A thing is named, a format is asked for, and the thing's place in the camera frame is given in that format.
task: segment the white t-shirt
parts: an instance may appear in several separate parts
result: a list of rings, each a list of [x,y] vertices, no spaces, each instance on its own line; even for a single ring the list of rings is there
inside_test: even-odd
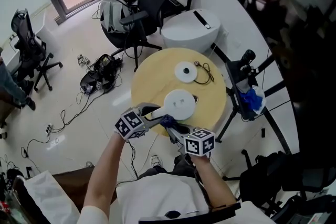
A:
[[[124,224],[136,224],[141,217],[164,216],[169,211],[186,214],[207,211],[208,206],[195,179],[185,176],[158,174],[124,184],[117,188]],[[250,201],[243,202],[236,216],[224,224],[274,224]],[[83,208],[77,224],[108,224],[105,213],[97,207]]]

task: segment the white cloth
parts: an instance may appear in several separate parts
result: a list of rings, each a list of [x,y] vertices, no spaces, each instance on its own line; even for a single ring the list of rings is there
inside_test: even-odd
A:
[[[141,217],[164,216],[176,210],[181,214],[208,210],[203,194],[193,178],[158,174],[127,183],[117,188],[124,224],[136,224]],[[78,224],[108,224],[107,216],[98,208],[84,207]],[[224,224],[274,224],[250,201],[243,202],[236,216]]]
[[[74,202],[64,192],[49,171],[24,182],[24,185],[51,224],[72,224],[79,218]]]

